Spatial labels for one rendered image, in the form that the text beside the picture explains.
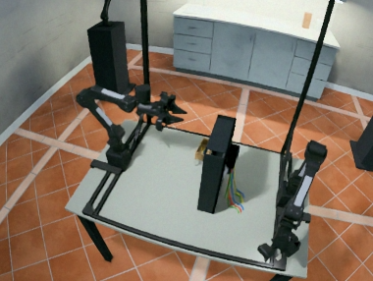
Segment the open tan cardboard box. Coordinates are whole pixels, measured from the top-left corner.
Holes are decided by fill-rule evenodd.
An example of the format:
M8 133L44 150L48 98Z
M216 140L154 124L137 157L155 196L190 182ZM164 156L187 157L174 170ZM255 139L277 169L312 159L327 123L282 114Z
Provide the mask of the open tan cardboard box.
M201 152L202 152L202 150L203 150L204 147L205 147L205 149L206 149L206 146L207 146L207 144L208 144L208 141L209 141L209 139L207 139L207 138L203 138L203 140L201 141L201 147L202 147L202 149L201 149L201 147L200 147L200 145L199 145L197 151L195 152L195 157L194 157L195 159L198 159L198 160L203 161L203 156L204 156L204 154L201 153ZM209 150L209 149L208 149L207 152L206 152L206 154L210 154L211 151L212 151L212 150Z

